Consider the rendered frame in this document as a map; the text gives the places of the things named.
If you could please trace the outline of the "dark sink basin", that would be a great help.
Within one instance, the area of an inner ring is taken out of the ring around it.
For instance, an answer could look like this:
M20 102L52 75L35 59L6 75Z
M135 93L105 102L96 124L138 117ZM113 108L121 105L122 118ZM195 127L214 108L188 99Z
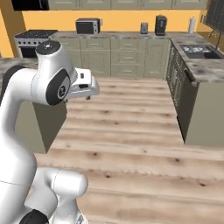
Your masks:
M224 60L224 54L218 52L212 45L181 45L190 59Z

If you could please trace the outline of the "grey-green sink counter cupboards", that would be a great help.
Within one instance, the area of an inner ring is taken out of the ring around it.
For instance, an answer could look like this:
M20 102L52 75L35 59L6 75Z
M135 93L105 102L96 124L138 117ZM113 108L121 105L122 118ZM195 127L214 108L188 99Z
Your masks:
M182 63L186 64L199 84L184 143L224 148L224 59L190 59L180 47L181 45L210 44L203 41L188 44L174 39L171 41L166 81L174 108L177 73Z

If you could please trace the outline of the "grey-green base cupboards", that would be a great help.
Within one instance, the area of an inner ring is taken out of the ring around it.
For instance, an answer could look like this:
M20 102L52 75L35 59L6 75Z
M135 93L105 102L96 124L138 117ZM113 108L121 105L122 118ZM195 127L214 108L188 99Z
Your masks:
M59 41L76 67L88 68L94 76L164 78L169 58L169 38L153 33L104 31L97 35L58 31Z

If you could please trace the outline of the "black sink tap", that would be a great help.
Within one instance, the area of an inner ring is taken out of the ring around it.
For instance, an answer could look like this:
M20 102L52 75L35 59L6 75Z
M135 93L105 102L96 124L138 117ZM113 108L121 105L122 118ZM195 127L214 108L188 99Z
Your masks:
M219 45L221 42L221 33L216 31L216 30L212 30L209 34L208 34L208 40L215 46L216 50L219 50Z

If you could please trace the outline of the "grey-green wall cupboards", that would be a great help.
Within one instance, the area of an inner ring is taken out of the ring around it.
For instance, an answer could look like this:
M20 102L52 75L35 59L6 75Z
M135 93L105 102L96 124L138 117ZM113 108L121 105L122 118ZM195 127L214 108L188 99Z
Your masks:
M48 0L51 10L204 10L208 0Z

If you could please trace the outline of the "grey-green island counter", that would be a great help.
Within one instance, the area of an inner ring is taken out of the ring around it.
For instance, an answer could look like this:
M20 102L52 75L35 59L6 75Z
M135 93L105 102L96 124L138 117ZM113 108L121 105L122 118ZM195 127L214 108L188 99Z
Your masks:
M15 65L38 68L36 59L1 58L0 91L4 73ZM23 101L17 116L16 134L30 151L46 154L66 118L67 107L64 102L56 106L46 106Z

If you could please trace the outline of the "black microwave oven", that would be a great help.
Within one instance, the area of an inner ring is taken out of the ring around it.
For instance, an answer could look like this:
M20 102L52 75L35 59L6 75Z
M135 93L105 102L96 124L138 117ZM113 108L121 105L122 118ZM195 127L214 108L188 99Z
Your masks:
M48 11L48 0L11 0L15 11Z

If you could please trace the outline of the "white paper towel roll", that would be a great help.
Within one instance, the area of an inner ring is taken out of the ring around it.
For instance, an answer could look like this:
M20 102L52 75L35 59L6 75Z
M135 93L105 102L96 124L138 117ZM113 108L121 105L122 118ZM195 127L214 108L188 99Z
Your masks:
M190 19L189 19L189 26L188 26L188 34L193 34L195 21L196 21L195 17L190 17Z

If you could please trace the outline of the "black coffee machine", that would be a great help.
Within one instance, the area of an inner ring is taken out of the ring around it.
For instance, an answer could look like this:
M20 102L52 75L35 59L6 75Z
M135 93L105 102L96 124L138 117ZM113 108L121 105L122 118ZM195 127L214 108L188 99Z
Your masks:
M157 36L165 35L166 23L167 23L166 16L163 16L163 15L156 16L155 34Z

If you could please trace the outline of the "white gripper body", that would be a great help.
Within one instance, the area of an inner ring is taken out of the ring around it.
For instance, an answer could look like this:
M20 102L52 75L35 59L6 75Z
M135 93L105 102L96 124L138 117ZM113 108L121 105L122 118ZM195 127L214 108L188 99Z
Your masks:
M88 97L98 95L100 93L99 84L94 76L91 76L87 81L78 79L74 82L68 91L69 98Z

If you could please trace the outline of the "dark dishwasher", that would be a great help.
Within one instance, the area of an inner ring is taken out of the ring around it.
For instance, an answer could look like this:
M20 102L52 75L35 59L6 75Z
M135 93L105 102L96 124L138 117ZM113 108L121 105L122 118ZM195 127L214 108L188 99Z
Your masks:
M183 141L187 138L198 89L199 84L196 82L190 69L185 63L182 63L182 67L178 68L174 102Z

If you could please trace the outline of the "black and steel stove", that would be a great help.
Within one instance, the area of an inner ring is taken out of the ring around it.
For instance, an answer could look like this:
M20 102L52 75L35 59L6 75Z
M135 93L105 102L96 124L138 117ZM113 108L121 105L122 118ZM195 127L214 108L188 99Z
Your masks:
M57 30L28 30L14 36L19 58L36 58L36 47Z

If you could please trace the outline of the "black toaster oven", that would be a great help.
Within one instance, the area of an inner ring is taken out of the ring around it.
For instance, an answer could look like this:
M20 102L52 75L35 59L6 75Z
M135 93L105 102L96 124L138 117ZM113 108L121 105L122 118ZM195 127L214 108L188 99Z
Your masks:
M78 34L98 34L101 31L101 20L99 18L78 18L75 21Z

